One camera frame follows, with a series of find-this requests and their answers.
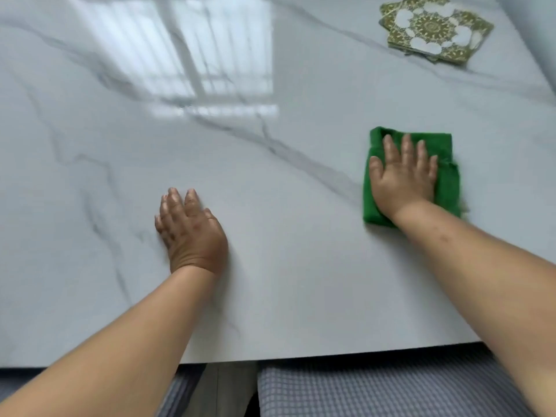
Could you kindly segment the person's right hand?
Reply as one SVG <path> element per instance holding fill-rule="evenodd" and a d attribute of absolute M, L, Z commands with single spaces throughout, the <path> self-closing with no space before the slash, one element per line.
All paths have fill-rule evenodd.
<path fill-rule="evenodd" d="M 426 144 L 420 140 L 415 148 L 415 166 L 403 166 L 401 147 L 397 147 L 391 135 L 383 138 L 385 174 L 383 183 L 371 183 L 372 196 L 379 211 L 392 223 L 398 225 L 400 217 L 413 206 L 432 203 L 436 180 L 427 176 L 431 156 Z"/>

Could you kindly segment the person's left hand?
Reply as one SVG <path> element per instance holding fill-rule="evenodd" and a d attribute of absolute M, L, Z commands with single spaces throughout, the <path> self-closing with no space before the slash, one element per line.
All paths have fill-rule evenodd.
<path fill-rule="evenodd" d="M 166 229 L 167 257 L 170 272 L 184 267 L 196 267 L 220 275 L 228 260 L 228 240 L 219 221 L 211 225 L 205 218 L 201 201 L 194 189 L 189 189 L 184 211 L 168 210 L 168 191 L 161 197 L 159 213 Z"/>

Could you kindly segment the green cleaning cloth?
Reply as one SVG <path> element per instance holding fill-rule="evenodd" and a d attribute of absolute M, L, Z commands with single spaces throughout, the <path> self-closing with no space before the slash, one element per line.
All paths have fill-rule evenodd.
<path fill-rule="evenodd" d="M 372 196 L 372 185 L 369 177 L 369 160 L 372 156 L 381 161 L 385 159 L 383 138 L 391 135 L 393 142 L 399 148 L 404 133 L 391 128 L 375 127 L 370 130 L 370 146 L 364 170 L 363 180 L 363 221 L 366 224 L 375 224 L 395 228 L 395 225 L 378 209 Z M 462 208 L 460 173 L 453 156 L 453 138 L 449 133 L 416 132 L 411 133 L 411 139 L 416 144 L 423 140 L 430 156 L 438 157 L 438 171 L 434 189 L 434 203 L 447 210 L 456 217 L 461 217 Z"/>

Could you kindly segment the person's right forearm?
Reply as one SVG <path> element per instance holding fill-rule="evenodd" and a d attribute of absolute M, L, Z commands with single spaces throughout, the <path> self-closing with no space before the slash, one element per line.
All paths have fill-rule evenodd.
<path fill-rule="evenodd" d="M 540 417 L 556 417 L 556 265 L 417 200 L 388 211 Z"/>

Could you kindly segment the person's left forearm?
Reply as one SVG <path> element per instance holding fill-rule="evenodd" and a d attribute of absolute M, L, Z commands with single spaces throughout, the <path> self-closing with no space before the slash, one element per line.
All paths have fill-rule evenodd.
<path fill-rule="evenodd" d="M 154 417 L 218 275 L 175 271 L 0 403 L 0 417 Z"/>

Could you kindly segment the green gold patterned coaster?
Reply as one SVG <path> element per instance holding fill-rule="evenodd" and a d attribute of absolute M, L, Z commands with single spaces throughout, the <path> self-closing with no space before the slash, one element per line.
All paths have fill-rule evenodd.
<path fill-rule="evenodd" d="M 394 24 L 395 17 L 399 9 L 413 10 L 417 7 L 423 6 L 426 2 L 437 3 L 443 6 L 450 0 L 401 0 L 401 1 L 387 1 L 380 5 L 379 12 L 381 18 L 379 20 L 379 25 L 383 28 L 389 30 Z"/>
<path fill-rule="evenodd" d="M 451 0 L 443 6 L 428 1 L 413 10 L 398 10 L 391 29 L 386 29 L 387 44 L 431 62 L 465 65 L 493 29 L 492 23 Z"/>

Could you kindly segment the grey checked trousers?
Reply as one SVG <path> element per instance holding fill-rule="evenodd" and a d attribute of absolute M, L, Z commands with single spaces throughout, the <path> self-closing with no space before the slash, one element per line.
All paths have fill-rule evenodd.
<path fill-rule="evenodd" d="M 481 342 L 256 366 L 253 417 L 540 417 Z"/>

